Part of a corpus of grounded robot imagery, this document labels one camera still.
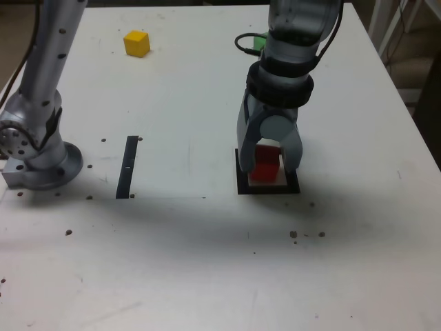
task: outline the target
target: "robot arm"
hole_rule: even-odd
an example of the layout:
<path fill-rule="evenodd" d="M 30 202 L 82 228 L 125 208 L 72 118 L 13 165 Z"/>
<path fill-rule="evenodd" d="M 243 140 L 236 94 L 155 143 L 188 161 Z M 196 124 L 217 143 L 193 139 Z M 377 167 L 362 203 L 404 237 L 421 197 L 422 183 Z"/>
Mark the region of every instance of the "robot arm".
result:
<path fill-rule="evenodd" d="M 83 166 L 79 149 L 61 139 L 57 84 L 86 4 L 87 0 L 44 3 L 20 88 L 0 114 L 0 149 L 9 156 L 3 177 L 11 188 L 55 188 L 75 178 Z M 280 142 L 285 169 L 298 167 L 298 107 L 306 104 L 314 87 L 308 73 L 320 60 L 318 46 L 341 13 L 342 0 L 271 0 L 267 43 L 260 61 L 249 69 L 238 118 L 243 172 L 253 170 L 261 138 Z"/>
<path fill-rule="evenodd" d="M 256 144 L 262 138 L 280 143 L 286 171 L 298 168 L 302 158 L 298 108 L 311 96 L 314 82 L 309 72 L 334 39 L 342 10 L 342 0 L 271 0 L 267 42 L 260 61 L 249 69 L 237 123 L 243 172 L 254 169 Z M 320 42 L 334 25 L 328 44 L 317 56 Z"/>
<path fill-rule="evenodd" d="M 78 148 L 59 132 L 57 85 L 87 1 L 46 0 L 20 88 L 0 114 L 0 148 L 9 156 L 3 177 L 10 188 L 46 190 L 80 172 Z"/>

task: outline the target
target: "black cable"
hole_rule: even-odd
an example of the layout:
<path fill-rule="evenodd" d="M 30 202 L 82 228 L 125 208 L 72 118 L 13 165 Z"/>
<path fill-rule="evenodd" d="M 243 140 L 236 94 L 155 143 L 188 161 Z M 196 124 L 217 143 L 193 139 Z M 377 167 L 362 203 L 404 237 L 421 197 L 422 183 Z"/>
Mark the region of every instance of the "black cable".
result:
<path fill-rule="evenodd" d="M 252 48 L 244 48 L 241 45 L 239 45 L 239 40 L 241 40 L 242 38 L 245 37 L 260 37 L 260 38 L 264 38 L 266 39 L 267 36 L 265 36 L 264 34 L 260 34 L 260 33 L 243 33 L 238 35 L 235 39 L 234 39 L 234 45 L 236 45 L 236 47 L 241 50 L 242 52 L 245 52 L 246 54 L 250 54 L 250 55 L 254 55 L 256 57 L 259 57 L 262 50 L 253 50 Z"/>
<path fill-rule="evenodd" d="M 327 44 L 324 46 L 324 48 L 321 50 L 320 54 L 317 56 L 317 63 L 322 59 L 323 55 L 325 55 L 325 53 L 328 50 L 329 46 L 331 45 L 332 41 L 334 41 L 334 39 L 336 38 L 338 29 L 340 29 L 340 25 L 342 23 L 344 6 L 345 6 L 345 2 L 342 0 L 340 3 L 340 8 L 338 10 L 338 18 L 337 18 L 336 26 L 335 26 L 334 30 L 332 31 L 332 34 L 331 34 L 330 38 L 328 39 Z M 236 39 L 234 40 L 234 45 L 236 45 L 236 47 L 239 50 L 241 50 L 242 52 L 245 52 L 246 54 L 255 55 L 255 56 L 259 57 L 262 50 L 253 50 L 251 48 L 244 48 L 241 45 L 239 45 L 239 40 L 241 40 L 244 37 L 260 37 L 260 38 L 266 39 L 267 36 L 265 36 L 264 34 L 258 34 L 258 33 L 243 33 L 243 34 L 238 35 L 236 37 Z"/>
<path fill-rule="evenodd" d="M 3 104 L 5 103 L 6 99 L 8 98 L 9 92 L 12 89 L 12 86 L 14 85 L 15 80 L 19 76 L 19 73 L 23 66 L 25 65 L 26 61 L 28 60 L 28 57 L 30 53 L 32 52 L 32 49 L 34 47 L 35 41 L 37 40 L 37 32 L 39 30 L 39 24 L 40 24 L 40 1 L 34 0 L 35 2 L 35 18 L 34 18 L 34 28 L 32 30 L 32 36 L 29 42 L 28 49 L 26 50 L 26 53 L 24 57 L 22 58 L 19 66 L 15 70 L 11 80 L 9 81 L 8 87 L 6 88 L 5 92 L 3 93 L 3 96 L 0 100 L 0 109 L 3 107 Z"/>
<path fill-rule="evenodd" d="M 328 39 L 327 44 L 324 46 L 324 48 L 322 49 L 322 51 L 318 55 L 317 62 L 319 62 L 322 59 L 323 55 L 325 55 L 325 53 L 328 50 L 329 46 L 331 45 L 332 41 L 334 41 L 334 38 L 336 37 L 337 32 L 338 32 L 338 29 L 340 29 L 340 25 L 341 25 L 342 19 L 343 19 L 343 7 L 344 6 L 345 6 L 345 3 L 342 0 L 340 3 L 340 9 L 338 11 L 338 18 L 337 18 L 336 27 L 332 31 L 332 34 L 331 34 L 330 38 Z"/>

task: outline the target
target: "yellow cube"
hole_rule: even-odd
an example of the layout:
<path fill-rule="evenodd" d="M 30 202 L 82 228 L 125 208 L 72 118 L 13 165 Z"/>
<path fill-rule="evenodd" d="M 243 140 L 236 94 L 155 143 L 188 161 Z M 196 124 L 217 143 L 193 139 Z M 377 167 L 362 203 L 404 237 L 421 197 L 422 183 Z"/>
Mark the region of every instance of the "yellow cube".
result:
<path fill-rule="evenodd" d="M 131 31 L 124 37 L 125 52 L 133 57 L 144 57 L 150 51 L 149 34 Z"/>

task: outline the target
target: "wooden block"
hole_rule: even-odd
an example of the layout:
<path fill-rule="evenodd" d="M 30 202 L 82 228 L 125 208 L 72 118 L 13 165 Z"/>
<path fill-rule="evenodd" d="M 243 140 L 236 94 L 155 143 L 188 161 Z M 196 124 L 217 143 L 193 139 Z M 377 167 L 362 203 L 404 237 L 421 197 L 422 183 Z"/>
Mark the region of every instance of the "wooden block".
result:
<path fill-rule="evenodd" d="M 275 182 L 280 168 L 279 154 L 280 149 L 277 147 L 257 145 L 255 154 L 256 167 L 249 174 L 249 178 L 263 183 Z"/>
<path fill-rule="evenodd" d="M 125 52 L 133 57 L 144 57 L 150 51 L 149 34 L 131 31 L 124 37 Z"/>

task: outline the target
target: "red cube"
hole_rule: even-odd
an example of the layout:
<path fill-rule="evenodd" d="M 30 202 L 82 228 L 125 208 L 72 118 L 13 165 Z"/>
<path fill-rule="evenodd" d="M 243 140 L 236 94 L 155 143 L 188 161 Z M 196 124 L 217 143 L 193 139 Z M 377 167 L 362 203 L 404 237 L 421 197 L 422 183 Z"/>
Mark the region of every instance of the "red cube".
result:
<path fill-rule="evenodd" d="M 263 183 L 275 182 L 280 168 L 279 155 L 279 147 L 257 145 L 255 153 L 256 167 L 249 174 L 249 178 Z"/>

